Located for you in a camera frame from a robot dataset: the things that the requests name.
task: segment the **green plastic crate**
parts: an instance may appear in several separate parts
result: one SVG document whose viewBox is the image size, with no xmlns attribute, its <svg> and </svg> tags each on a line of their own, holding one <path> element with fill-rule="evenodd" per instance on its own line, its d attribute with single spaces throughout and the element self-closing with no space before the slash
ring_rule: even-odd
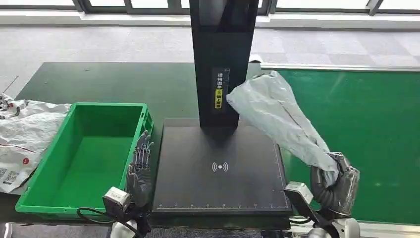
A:
<svg viewBox="0 0 420 238">
<path fill-rule="evenodd" d="M 78 219 L 79 207 L 105 211 L 102 196 L 124 189 L 137 139 L 152 128 L 146 104 L 73 104 L 16 211 L 47 219 Z"/>
</svg>

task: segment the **warning label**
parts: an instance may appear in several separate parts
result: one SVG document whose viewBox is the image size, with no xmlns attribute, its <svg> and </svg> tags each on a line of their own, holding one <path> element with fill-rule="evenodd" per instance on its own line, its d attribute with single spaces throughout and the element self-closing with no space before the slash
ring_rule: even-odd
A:
<svg viewBox="0 0 420 238">
<path fill-rule="evenodd" d="M 214 97 L 214 108 L 222 108 L 223 89 L 216 89 Z"/>
<path fill-rule="evenodd" d="M 227 105 L 223 98 L 229 91 L 229 68 L 213 68 L 212 77 L 214 78 L 213 90 L 214 90 L 214 110 L 217 112 L 223 112 Z"/>
</svg>

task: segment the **green table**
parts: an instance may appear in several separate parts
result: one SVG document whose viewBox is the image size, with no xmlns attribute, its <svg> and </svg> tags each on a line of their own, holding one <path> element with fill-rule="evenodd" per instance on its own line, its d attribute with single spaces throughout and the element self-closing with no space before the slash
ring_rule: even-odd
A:
<svg viewBox="0 0 420 238">
<path fill-rule="evenodd" d="M 260 74 L 259 64 L 249 66 L 247 77 Z M 44 63 L 16 99 L 30 99 L 55 104 L 75 102 L 146 103 L 155 122 L 155 142 L 151 160 L 158 160 L 164 118 L 198 118 L 197 91 L 193 63 Z M 33 215 L 17 214 L 18 196 L 0 194 L 0 206 L 6 209 L 0 221 L 48 224 L 84 224 L 79 221 L 43 220 Z M 232 218 L 231 227 L 259 228 L 254 219 Z M 275 222 L 260 218 L 260 222 Z M 155 220 L 155 225 L 178 225 L 177 219 Z M 191 220 L 191 226 L 207 224 Z"/>
<path fill-rule="evenodd" d="M 420 225 L 420 69 L 262 66 L 290 84 L 331 151 L 361 172 L 352 215 Z M 309 184 L 309 168 L 282 151 L 289 180 Z"/>
<path fill-rule="evenodd" d="M 420 73 L 275 67 L 331 150 L 361 170 L 354 208 L 359 220 L 420 224 Z M 259 74 L 249 67 L 248 78 Z M 193 63 L 44 63 L 17 99 L 51 103 L 147 103 L 160 146 L 165 117 L 197 118 Z M 157 149 L 152 160 L 158 158 Z M 308 182 L 309 169 L 282 153 L 288 180 Z M 16 214 L 18 196 L 0 194 L 0 222 L 80 224 Z"/>
</svg>

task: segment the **white plastic bag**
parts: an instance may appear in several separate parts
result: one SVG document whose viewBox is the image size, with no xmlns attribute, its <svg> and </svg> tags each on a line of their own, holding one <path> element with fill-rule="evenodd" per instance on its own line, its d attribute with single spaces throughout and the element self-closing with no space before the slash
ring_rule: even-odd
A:
<svg viewBox="0 0 420 238">
<path fill-rule="evenodd" d="M 0 95 L 0 192 L 11 193 L 29 177 L 69 108 Z"/>
<path fill-rule="evenodd" d="M 308 165 L 325 171 L 325 185 L 337 180 L 337 163 L 329 149 L 300 110 L 292 88 L 276 71 L 256 76 L 226 95 L 227 102 L 280 146 Z"/>
</svg>

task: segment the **barcode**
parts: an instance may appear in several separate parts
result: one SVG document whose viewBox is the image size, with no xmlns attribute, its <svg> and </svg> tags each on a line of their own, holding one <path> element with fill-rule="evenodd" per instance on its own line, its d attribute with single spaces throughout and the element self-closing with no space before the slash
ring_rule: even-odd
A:
<svg viewBox="0 0 420 238">
<path fill-rule="evenodd" d="M 18 172 L 15 171 L 10 171 L 10 173 L 7 175 L 7 178 L 5 181 L 3 181 L 4 184 L 9 184 L 11 185 L 15 180 L 16 177 L 19 175 Z"/>
<path fill-rule="evenodd" d="M 0 179 L 1 177 L 3 177 L 3 175 L 6 173 L 7 169 L 5 168 L 0 168 Z"/>
</svg>

